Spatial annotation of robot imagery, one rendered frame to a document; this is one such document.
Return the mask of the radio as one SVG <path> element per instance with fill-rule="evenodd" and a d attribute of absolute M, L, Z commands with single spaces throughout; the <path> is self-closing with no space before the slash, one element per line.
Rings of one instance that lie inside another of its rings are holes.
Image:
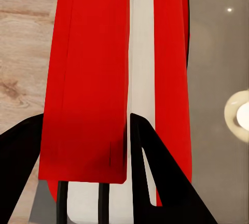
<path fill-rule="evenodd" d="M 58 0 L 38 172 L 57 224 L 134 224 L 131 113 L 191 183 L 189 40 L 189 0 Z M 162 206 L 142 153 L 150 202 Z"/>

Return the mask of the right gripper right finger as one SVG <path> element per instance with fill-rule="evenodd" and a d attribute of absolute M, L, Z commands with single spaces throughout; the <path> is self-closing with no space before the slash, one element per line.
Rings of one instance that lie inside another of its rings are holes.
<path fill-rule="evenodd" d="M 134 113 L 130 142 L 134 224 L 218 224 L 148 120 Z M 162 206 L 150 202 L 142 148 Z"/>

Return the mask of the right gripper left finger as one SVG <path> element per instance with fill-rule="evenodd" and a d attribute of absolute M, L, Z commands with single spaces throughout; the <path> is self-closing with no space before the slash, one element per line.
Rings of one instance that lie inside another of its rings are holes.
<path fill-rule="evenodd" d="M 8 221 L 40 155 L 44 114 L 0 135 L 0 224 Z"/>

